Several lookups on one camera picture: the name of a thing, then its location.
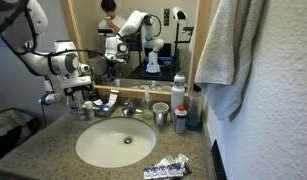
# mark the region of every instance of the countertop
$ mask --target countertop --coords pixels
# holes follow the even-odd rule
[[[111,117],[120,116],[118,107]],[[142,160],[120,168],[100,168],[80,159],[75,144],[80,134],[89,126],[105,117],[80,121],[77,116],[65,114],[44,130],[12,150],[0,160],[0,172],[25,179],[143,179],[143,169],[160,162],[167,155],[176,158],[186,155],[190,161],[192,174],[185,180],[206,179],[205,150],[202,146],[202,133],[185,131],[176,134],[172,124],[157,127],[153,120],[144,120],[141,114],[133,118],[150,125],[156,133],[157,141],[152,152]]]

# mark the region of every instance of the lotion bottle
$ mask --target lotion bottle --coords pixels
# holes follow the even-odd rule
[[[179,105],[184,104],[185,89],[182,82],[175,82],[171,92],[171,122],[173,122],[174,111]]]
[[[174,111],[174,131],[176,133],[183,133],[185,129],[185,121],[187,118],[187,112],[183,105],[179,105]]]

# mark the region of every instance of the person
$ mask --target person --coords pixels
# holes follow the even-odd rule
[[[100,35],[100,52],[105,52],[106,37],[115,36],[120,28],[125,24],[126,20],[115,14],[116,3],[114,0],[102,0],[101,8],[105,12],[106,17],[100,21],[98,29],[111,29],[113,33],[99,33]]]

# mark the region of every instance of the white sink basin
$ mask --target white sink basin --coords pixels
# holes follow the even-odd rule
[[[111,118],[87,128],[76,142],[76,152],[91,165],[115,168],[143,159],[155,143],[155,133],[147,124],[132,118]]]
[[[151,85],[142,84],[142,85],[131,86],[130,88],[161,91],[161,87],[159,86],[155,86],[155,89],[152,89],[151,87],[152,87]]]

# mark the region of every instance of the gray towel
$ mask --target gray towel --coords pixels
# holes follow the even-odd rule
[[[195,83],[220,120],[242,102],[262,5],[263,0],[221,0],[212,22]]]

